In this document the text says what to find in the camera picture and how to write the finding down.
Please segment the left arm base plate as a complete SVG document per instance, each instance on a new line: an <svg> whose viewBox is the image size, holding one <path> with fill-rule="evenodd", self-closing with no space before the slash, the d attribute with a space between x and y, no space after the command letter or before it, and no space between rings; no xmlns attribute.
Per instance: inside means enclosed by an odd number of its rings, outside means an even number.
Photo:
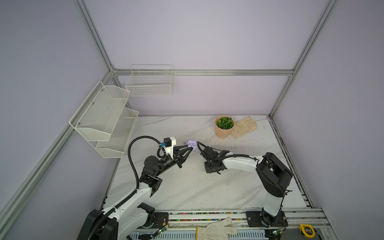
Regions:
<svg viewBox="0 0 384 240"><path fill-rule="evenodd" d="M146 223L143 225L145 229L159 229L167 224L169 220L169 213L150 213Z"/></svg>

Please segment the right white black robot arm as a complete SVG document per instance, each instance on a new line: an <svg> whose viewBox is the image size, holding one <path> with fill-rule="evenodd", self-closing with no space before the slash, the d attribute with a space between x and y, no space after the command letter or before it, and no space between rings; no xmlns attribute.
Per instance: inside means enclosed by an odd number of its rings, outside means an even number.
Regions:
<svg viewBox="0 0 384 240"><path fill-rule="evenodd" d="M293 173L275 154L267 152L255 157L230 151L217 152L200 142L197 142L197 148L206 160L205 169L208 174L220 174L224 170L235 169L258 175L267 195L259 215L250 221L266 228L287 224L282 207L285 196L290 192L288 187Z"/></svg>

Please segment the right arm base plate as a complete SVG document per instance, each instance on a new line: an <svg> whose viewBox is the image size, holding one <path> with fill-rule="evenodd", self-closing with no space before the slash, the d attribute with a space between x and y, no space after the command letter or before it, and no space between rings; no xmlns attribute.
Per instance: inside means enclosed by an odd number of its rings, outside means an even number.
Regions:
<svg viewBox="0 0 384 240"><path fill-rule="evenodd" d="M288 222L283 211L279 211L276 216L272 216L265 212L261 211L247 211L246 218L248 221L249 227L287 227Z"/></svg>

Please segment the lilac round disc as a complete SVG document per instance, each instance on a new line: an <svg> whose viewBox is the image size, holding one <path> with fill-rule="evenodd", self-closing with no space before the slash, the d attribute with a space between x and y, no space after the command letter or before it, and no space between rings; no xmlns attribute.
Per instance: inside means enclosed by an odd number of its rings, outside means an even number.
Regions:
<svg viewBox="0 0 384 240"><path fill-rule="evenodd" d="M195 150L198 148L197 141L189 140L189 141L188 141L188 147L189 147L189 148L192 148L193 151L195 151Z"/></svg>

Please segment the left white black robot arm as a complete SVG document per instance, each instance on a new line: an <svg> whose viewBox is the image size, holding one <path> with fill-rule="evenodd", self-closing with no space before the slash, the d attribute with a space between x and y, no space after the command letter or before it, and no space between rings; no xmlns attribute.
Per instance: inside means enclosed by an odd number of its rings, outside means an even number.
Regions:
<svg viewBox="0 0 384 240"><path fill-rule="evenodd" d="M110 207L92 210L87 215L79 240L125 240L136 229L154 224L155 209L145 201L160 188L163 180L159 176L175 165L181 168L194 148L177 146L173 137L160 142L151 136L141 136L132 142L141 139L155 141L157 154L145 159L141 174L133 168L136 186L129 193Z"/></svg>

